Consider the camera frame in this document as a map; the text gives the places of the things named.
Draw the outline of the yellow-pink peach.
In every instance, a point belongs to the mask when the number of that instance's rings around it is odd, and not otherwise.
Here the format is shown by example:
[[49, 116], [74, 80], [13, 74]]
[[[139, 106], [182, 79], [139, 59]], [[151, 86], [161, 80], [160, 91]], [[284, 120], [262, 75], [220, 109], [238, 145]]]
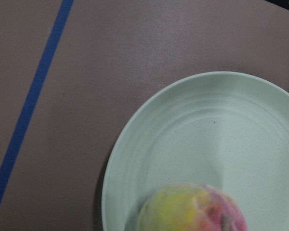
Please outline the yellow-pink peach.
[[247, 231], [236, 202], [221, 190], [203, 184], [167, 185], [143, 205], [138, 231]]

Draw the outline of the mint green plate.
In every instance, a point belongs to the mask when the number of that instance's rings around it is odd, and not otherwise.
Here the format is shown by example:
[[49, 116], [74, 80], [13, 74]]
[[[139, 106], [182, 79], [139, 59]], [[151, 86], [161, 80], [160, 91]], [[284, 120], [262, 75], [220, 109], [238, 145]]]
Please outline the mint green plate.
[[289, 93], [209, 72], [159, 91], [129, 120], [102, 192], [105, 231], [133, 231], [158, 188], [203, 183], [230, 195], [251, 231], [289, 231]]

